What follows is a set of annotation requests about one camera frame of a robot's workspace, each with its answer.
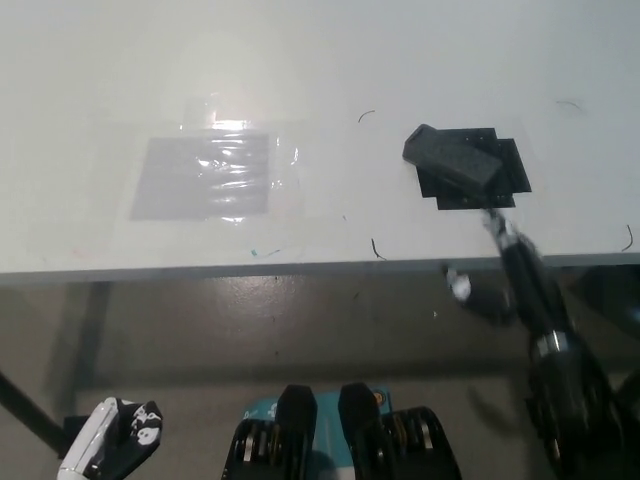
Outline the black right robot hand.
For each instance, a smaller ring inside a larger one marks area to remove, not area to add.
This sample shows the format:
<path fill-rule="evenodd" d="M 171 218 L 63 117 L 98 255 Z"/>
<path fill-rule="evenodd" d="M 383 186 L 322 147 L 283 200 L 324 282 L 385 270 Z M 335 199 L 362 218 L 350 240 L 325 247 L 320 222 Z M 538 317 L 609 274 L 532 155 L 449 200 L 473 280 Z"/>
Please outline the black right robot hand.
<path fill-rule="evenodd" d="M 506 291 L 474 287 L 469 275 L 443 273 L 455 300 L 486 320 L 522 322 L 529 334 L 527 411 L 559 479 L 636 479 L 639 419 L 568 314 L 564 297 L 532 241 L 503 214 L 485 208 L 509 282 Z"/>

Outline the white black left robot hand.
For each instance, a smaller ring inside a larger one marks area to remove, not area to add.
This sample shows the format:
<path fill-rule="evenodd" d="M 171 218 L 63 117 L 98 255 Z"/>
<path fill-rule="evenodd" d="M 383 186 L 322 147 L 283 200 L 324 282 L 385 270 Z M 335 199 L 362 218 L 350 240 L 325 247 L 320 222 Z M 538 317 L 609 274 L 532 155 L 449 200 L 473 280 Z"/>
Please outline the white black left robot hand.
<path fill-rule="evenodd" d="M 125 479 L 158 449 L 163 416 L 153 401 L 100 402 L 58 469 L 59 479 Z"/>

